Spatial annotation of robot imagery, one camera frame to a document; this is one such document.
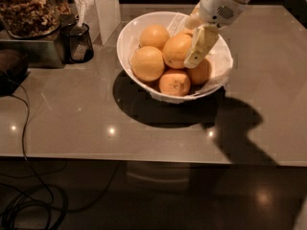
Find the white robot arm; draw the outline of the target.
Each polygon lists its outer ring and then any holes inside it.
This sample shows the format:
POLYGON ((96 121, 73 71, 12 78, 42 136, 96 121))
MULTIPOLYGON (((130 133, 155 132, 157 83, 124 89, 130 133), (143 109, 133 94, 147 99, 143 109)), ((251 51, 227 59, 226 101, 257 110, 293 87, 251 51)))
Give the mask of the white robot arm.
POLYGON ((250 0, 200 0, 187 25, 228 37, 234 65, 210 140, 227 160, 212 196, 224 230, 306 230, 306 33, 250 0))

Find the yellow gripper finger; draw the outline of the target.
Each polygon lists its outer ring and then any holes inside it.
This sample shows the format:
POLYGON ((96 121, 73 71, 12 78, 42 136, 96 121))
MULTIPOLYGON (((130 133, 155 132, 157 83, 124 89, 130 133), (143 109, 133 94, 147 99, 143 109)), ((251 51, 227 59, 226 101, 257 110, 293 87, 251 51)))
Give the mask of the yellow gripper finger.
POLYGON ((219 39, 219 32, 213 26, 199 26, 193 31, 192 45, 188 50, 184 65, 193 69, 196 68, 211 51, 219 39))
POLYGON ((200 19, 200 5, 197 5, 186 18, 184 26, 189 30, 193 30, 201 24, 202 20, 200 19))

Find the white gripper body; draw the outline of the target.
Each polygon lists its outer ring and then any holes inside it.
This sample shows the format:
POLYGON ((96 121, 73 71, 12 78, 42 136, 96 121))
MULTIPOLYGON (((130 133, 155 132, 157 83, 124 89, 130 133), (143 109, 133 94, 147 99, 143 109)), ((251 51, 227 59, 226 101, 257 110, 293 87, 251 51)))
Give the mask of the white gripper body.
POLYGON ((232 24, 245 10, 246 5, 236 0, 200 0, 200 19, 222 28, 232 24))

